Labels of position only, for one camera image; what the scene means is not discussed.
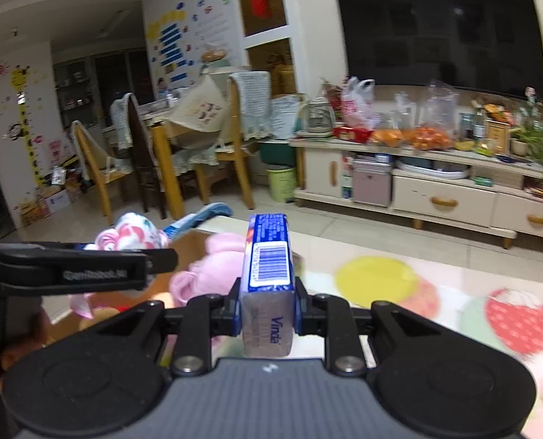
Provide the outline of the person's left hand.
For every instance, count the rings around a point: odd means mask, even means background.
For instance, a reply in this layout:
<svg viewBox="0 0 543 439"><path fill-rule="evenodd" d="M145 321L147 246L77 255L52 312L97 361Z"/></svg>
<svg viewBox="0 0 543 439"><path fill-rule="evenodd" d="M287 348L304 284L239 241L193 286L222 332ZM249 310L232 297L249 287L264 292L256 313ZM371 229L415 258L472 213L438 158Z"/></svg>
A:
<svg viewBox="0 0 543 439"><path fill-rule="evenodd" d="M51 322L48 315L43 308L40 308L38 314L34 315L29 321L29 334L27 334L25 338L18 340L14 345L8 347L8 349L1 354L1 367L3 368L3 371L7 371L27 354L43 348L49 340L50 326Z"/></svg>

